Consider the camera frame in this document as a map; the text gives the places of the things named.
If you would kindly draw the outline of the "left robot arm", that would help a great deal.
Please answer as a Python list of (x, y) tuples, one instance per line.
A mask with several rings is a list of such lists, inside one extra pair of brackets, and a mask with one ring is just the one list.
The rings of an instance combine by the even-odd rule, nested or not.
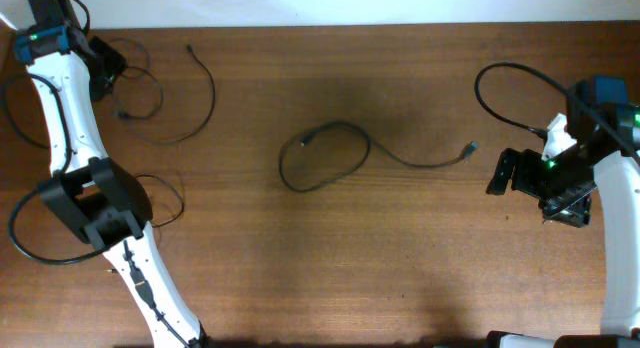
[(158, 251), (150, 199), (139, 180), (111, 159), (101, 141), (93, 103), (111, 93), (129, 66), (108, 43), (88, 35), (74, 8), (79, 0), (26, 0), (33, 18), (15, 24), (16, 60), (37, 90), (45, 116), (50, 179), (18, 203), (40, 197), (46, 207), (92, 251), (77, 257), (38, 256), (8, 233), (26, 257), (45, 265), (78, 264), (104, 256), (121, 276), (145, 319), (156, 347), (207, 347), (201, 322), (180, 296)]

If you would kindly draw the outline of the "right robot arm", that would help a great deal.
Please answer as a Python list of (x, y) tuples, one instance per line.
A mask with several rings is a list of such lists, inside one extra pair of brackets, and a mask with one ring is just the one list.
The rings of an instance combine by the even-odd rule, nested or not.
[(600, 196), (606, 294), (600, 331), (555, 339), (492, 331), (488, 347), (636, 347), (639, 344), (639, 108), (624, 80), (592, 76), (563, 89), (567, 111), (540, 131), (542, 152), (504, 150), (488, 184), (539, 202), (546, 221), (589, 224), (591, 195)]

